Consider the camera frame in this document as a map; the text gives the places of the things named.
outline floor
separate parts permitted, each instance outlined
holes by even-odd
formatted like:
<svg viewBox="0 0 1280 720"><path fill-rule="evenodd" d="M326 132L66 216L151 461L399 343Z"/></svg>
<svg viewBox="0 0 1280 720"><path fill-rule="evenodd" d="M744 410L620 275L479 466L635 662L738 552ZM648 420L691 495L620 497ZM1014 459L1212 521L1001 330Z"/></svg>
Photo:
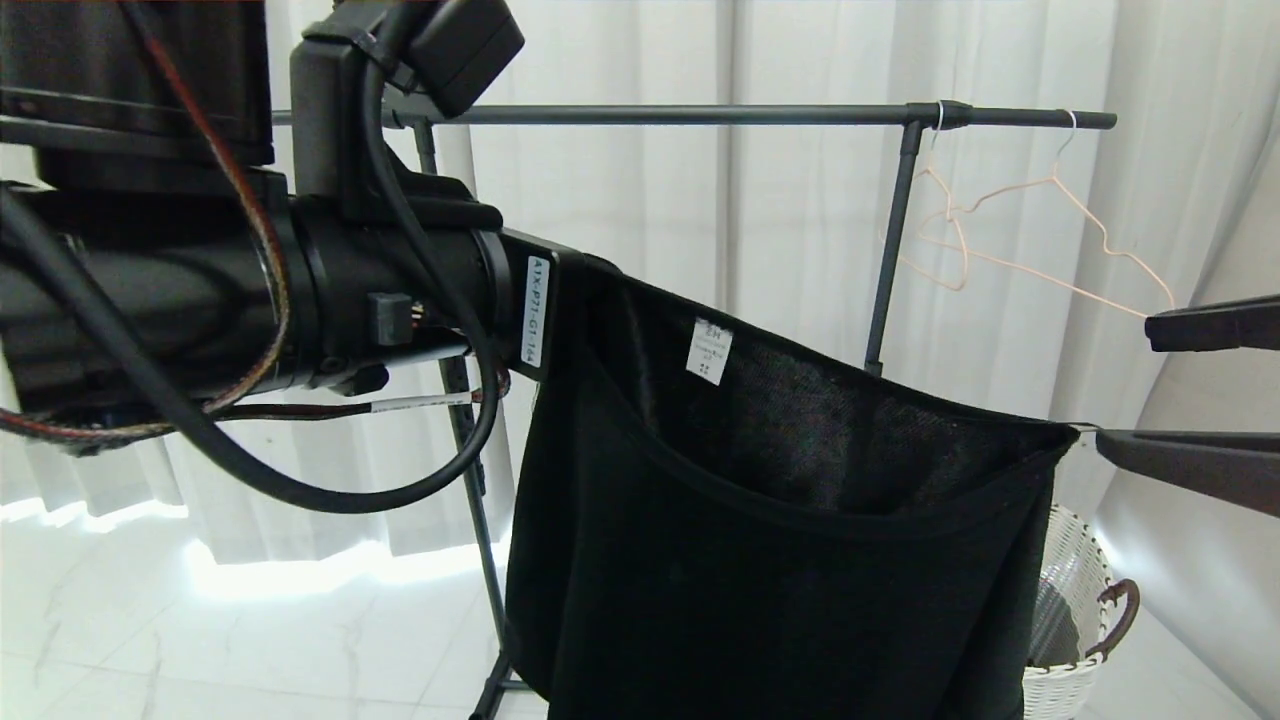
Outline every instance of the floor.
<svg viewBox="0 0 1280 720"><path fill-rule="evenodd" d="M9 515L4 720L462 720L497 652L475 548L219 568L187 521ZM1257 716L1143 614L1080 719L1147 717Z"/></svg>

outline white wicker basket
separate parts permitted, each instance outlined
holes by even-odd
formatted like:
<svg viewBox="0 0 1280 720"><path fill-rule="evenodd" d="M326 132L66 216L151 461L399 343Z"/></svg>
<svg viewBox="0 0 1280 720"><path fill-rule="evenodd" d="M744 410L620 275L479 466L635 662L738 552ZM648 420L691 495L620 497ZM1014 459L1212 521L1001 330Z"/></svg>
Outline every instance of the white wicker basket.
<svg viewBox="0 0 1280 720"><path fill-rule="evenodd" d="M1125 597L1124 612L1112 623L1120 597ZM1098 669L1133 625L1138 603L1138 585L1112 579L1089 527L1074 512L1055 506L1036 598L1032 664L1023 674L1025 717L1076 716L1089 698Z"/></svg>

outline wall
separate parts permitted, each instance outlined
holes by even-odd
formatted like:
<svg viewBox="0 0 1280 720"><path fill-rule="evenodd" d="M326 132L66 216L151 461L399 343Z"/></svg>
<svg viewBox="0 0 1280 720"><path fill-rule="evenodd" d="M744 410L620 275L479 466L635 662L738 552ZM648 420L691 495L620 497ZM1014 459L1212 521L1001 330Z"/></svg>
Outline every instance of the wall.
<svg viewBox="0 0 1280 720"><path fill-rule="evenodd" d="M1280 292L1280 142L1197 304ZM1280 429L1280 354L1174 355L1140 427ZM1120 574L1262 716L1280 717L1280 520L1120 473L1098 510Z"/></svg>

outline white curtain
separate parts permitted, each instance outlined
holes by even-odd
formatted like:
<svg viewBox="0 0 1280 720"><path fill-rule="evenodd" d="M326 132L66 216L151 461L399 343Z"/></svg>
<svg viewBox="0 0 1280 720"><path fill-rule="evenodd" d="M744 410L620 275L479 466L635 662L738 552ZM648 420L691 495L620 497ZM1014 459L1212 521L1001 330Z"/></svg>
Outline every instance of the white curtain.
<svg viewBox="0 0 1280 720"><path fill-rule="evenodd" d="M1280 88L1280 9L1270 0L508 0L527 44L490 104L874 104L941 97L986 106L1105 109L1060 176L1187 304L1238 214ZM268 3L273 97L288 105L287 53L328 0ZM389 133L413 167L412 137ZM972 204L1048 174L1065 129L968 128L933 167ZM440 172L512 227L603 255L625 270L860 365L897 164L899 128L442 127ZM289 169L288 131L278 128ZM925 158L922 156L923 169ZM12 177L5 170L5 177ZM915 238L941 193L913 195L904 256L955 278L959 256ZM1158 287L1065 197L1033 188L964 218L970 245L1143 311ZM973 260L951 292L900 268L886 377L1010 413L1133 427L1158 373L1140 320L1044 281ZM434 365L385 393L438 388ZM315 400L316 393L285 393ZM490 510L504 525L534 388L517 382L490 443ZM294 477L380 489L453 452L443 411L312 425L238 424L236 437ZM182 439L70 462L4 445L4 498L180 500L221 561L323 557L360 541L416 552L470 542L462 488L376 518L296 511L225 478ZM1073 452L1060 497L1091 514L1114 473ZM123 501L95 500L99 488Z"/></svg>

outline basket handle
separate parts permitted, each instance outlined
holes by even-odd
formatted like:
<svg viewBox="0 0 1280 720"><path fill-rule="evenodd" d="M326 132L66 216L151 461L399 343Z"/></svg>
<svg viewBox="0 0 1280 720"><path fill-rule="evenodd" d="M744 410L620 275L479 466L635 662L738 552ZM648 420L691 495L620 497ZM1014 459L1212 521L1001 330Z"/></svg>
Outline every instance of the basket handle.
<svg viewBox="0 0 1280 720"><path fill-rule="evenodd" d="M1111 628L1107 637L1102 638L1098 644L1091 647L1084 653L1084 657L1088 657L1094 652L1101 652L1105 662L1107 656L1111 655L1111 651L1120 644L1120 641L1123 641L1126 634L1129 634L1129 628L1133 626L1133 621L1138 618L1138 606L1142 605L1142 593L1138 592L1138 583L1129 579L1120 580L1110 588L1102 591L1102 594L1098 596L1098 602L1114 602L1119 605L1121 597L1125 598L1125 603L1120 620L1116 621L1114 628Z"/></svg>

